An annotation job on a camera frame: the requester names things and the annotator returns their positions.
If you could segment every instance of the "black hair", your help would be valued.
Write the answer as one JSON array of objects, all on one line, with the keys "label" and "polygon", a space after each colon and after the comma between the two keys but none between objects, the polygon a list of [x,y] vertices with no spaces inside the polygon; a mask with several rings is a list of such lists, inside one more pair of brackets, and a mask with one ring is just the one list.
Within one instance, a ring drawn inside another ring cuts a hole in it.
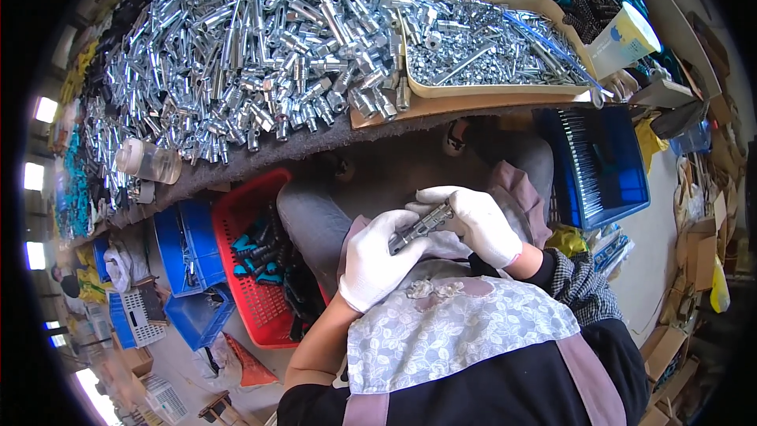
[{"label": "black hair", "polygon": [[61,289],[63,292],[71,297],[79,297],[79,279],[74,275],[66,275],[61,279]]}]

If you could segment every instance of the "clear plastic cup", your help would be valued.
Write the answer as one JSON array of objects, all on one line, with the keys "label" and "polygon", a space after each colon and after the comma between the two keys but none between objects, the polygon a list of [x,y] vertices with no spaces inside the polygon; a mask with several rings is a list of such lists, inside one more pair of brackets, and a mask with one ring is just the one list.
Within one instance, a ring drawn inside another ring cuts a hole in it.
[{"label": "clear plastic cup", "polygon": [[118,171],[138,178],[173,185],[182,172],[178,152],[129,137],[116,152]]},{"label": "clear plastic cup", "polygon": [[602,79],[662,48],[652,25],[634,6],[624,2],[599,36],[586,45],[586,51],[597,79]]},{"label": "clear plastic cup", "polygon": [[671,138],[669,141],[670,147],[676,156],[694,152],[707,153],[712,142],[709,122],[707,119],[704,119],[700,123],[689,127],[683,134]]}]

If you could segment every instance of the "yellow plastic bag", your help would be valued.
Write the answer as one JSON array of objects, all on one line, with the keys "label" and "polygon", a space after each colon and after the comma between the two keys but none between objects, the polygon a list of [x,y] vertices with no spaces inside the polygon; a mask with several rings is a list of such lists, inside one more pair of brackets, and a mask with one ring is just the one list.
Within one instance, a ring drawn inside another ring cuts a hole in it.
[{"label": "yellow plastic bag", "polygon": [[725,281],[725,271],[720,257],[714,258],[714,272],[712,273],[712,291],[710,305],[715,312],[724,312],[731,305],[731,294],[728,293],[728,283]]},{"label": "yellow plastic bag", "polygon": [[76,277],[79,279],[79,298],[82,301],[90,301],[92,303],[106,303],[108,300],[105,297],[105,290],[112,290],[113,284],[109,281],[100,283],[100,275],[98,275],[95,268],[95,257],[92,253],[91,245],[78,247],[76,255],[79,257],[81,264],[87,268],[86,270],[76,270]]},{"label": "yellow plastic bag", "polygon": [[636,139],[639,140],[639,149],[641,149],[641,157],[644,160],[644,167],[649,170],[652,169],[652,155],[658,151],[667,150],[670,144],[667,140],[660,140],[655,134],[654,130],[649,126],[652,123],[651,118],[642,118],[637,122],[636,127]]},{"label": "yellow plastic bag", "polygon": [[576,253],[589,251],[586,241],[581,237],[581,232],[577,228],[568,225],[560,225],[552,233],[552,237],[546,241],[544,246],[553,247],[564,253],[568,258]]}]

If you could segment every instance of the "gray pants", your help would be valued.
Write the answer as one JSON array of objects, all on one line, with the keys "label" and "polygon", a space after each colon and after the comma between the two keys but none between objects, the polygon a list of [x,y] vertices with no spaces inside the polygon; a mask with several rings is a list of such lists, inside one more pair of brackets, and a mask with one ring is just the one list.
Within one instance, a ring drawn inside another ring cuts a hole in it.
[{"label": "gray pants", "polygon": [[[491,168],[505,160],[524,171],[544,199],[546,221],[554,174],[549,144],[534,134],[495,130],[485,125],[471,125],[463,133],[462,140]],[[336,270],[341,245],[352,219],[331,198],[328,183],[310,179],[290,181],[279,192],[276,204],[290,239],[326,294],[333,297],[337,292]],[[391,180],[383,183],[387,187],[395,184]]]}]

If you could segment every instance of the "lace apron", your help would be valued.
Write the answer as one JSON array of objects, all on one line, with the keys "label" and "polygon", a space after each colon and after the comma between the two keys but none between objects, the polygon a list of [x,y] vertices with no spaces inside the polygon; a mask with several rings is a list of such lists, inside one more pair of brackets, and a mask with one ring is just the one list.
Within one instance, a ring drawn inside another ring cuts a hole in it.
[{"label": "lace apron", "polygon": [[592,425],[625,424],[620,395],[570,308],[533,284],[469,273],[459,262],[421,262],[350,326],[345,426],[385,426],[391,392],[550,340]]}]

